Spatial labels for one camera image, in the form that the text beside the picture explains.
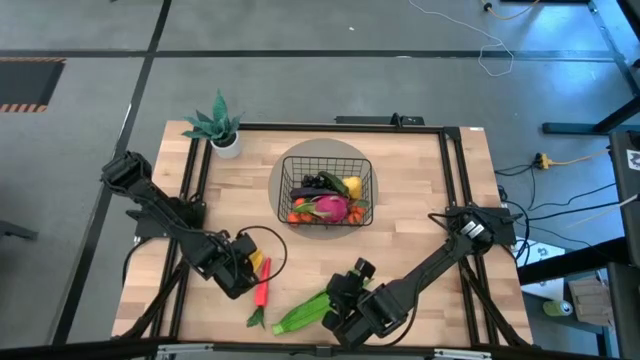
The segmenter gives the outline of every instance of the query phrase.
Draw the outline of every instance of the yellow pepper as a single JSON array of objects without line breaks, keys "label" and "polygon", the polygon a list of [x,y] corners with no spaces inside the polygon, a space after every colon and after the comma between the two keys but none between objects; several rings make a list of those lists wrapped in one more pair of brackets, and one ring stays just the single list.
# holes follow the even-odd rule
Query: yellow pepper
[{"label": "yellow pepper", "polygon": [[349,197],[356,200],[362,198],[362,179],[352,176],[343,179],[342,182],[349,188]]}]

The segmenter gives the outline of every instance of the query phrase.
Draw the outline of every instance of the eggplant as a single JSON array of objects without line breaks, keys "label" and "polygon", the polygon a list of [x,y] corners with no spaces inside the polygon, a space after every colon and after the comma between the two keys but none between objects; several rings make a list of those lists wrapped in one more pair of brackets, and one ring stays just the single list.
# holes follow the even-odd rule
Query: eggplant
[{"label": "eggplant", "polygon": [[300,198],[313,198],[322,195],[338,195],[337,192],[327,189],[314,189],[314,188],[297,188],[291,190],[291,200],[295,201]]}]

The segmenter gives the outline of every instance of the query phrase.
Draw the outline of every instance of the desk leg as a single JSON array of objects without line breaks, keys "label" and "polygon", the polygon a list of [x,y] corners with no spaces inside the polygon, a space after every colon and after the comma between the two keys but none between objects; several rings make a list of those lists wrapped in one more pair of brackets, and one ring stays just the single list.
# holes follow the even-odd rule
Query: desk leg
[{"label": "desk leg", "polygon": [[38,233],[10,222],[0,221],[0,237],[4,235],[13,235],[27,240],[35,240]]},{"label": "desk leg", "polygon": [[640,96],[634,97],[597,124],[544,123],[542,132],[565,135],[608,135],[613,129],[640,131],[640,125],[620,125],[638,112],[640,112]]},{"label": "desk leg", "polygon": [[518,268],[521,285],[557,279],[566,275],[600,269],[608,262],[629,263],[625,238],[609,240]]}]

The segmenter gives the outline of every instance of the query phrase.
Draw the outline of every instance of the gray floor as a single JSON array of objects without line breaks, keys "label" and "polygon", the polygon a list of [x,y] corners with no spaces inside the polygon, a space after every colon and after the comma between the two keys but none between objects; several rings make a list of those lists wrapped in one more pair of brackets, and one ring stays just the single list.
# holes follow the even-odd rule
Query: gray floor
[{"label": "gray floor", "polygon": [[[145,49],[161,3],[0,0],[0,49]],[[588,9],[580,5],[540,5],[516,20],[499,21],[485,15],[479,1],[417,3],[487,30],[511,50],[607,50]],[[633,61],[640,54],[638,42],[615,1],[597,4],[621,51]],[[499,2],[494,7],[502,13],[523,8]],[[486,41],[419,13],[406,1],[180,0],[171,8],[160,49],[477,50]],[[71,59],[46,113],[0,114],[0,218],[40,232],[33,243],[0,242],[0,347],[48,340],[97,195],[99,169],[113,151],[141,63]],[[505,60],[486,63],[494,71],[508,66]],[[603,149],[606,138],[545,136],[540,124],[596,122],[631,99],[613,63],[517,61],[511,74],[491,78],[475,59],[157,59],[129,148],[153,161],[166,120],[208,109],[217,88],[232,111],[246,111],[245,121],[329,123],[337,115],[398,111],[424,116],[429,124],[483,126],[496,168],[529,162],[536,152],[562,161]],[[510,199],[528,204],[528,175],[498,180]],[[536,203],[542,203],[613,182],[613,174],[602,156],[538,172],[536,181]],[[615,191],[607,190],[574,206],[614,199]],[[111,203],[71,341],[110,334],[122,260],[132,241],[134,223],[124,215],[131,205],[126,199]],[[622,232],[616,213],[565,229],[585,215],[538,225],[589,243]],[[536,230],[532,238],[582,246]],[[539,309],[530,310],[537,343],[595,351],[593,336],[549,324],[538,316]]]}]

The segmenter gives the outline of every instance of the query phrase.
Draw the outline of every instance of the black wire basket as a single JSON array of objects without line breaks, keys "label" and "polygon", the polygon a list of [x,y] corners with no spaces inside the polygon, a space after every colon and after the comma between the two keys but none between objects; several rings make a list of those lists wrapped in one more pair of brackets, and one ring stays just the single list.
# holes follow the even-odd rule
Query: black wire basket
[{"label": "black wire basket", "polygon": [[[352,224],[345,218],[339,223],[327,223],[315,216],[311,222],[306,223],[293,223],[287,220],[295,207],[290,195],[291,190],[302,187],[302,178],[305,175],[316,176],[320,171],[329,172],[340,179],[351,176],[362,179],[362,200],[365,200],[368,205],[360,222]],[[368,226],[373,222],[373,205],[372,167],[367,159],[287,156],[282,163],[278,219],[283,223],[312,226]]]}]

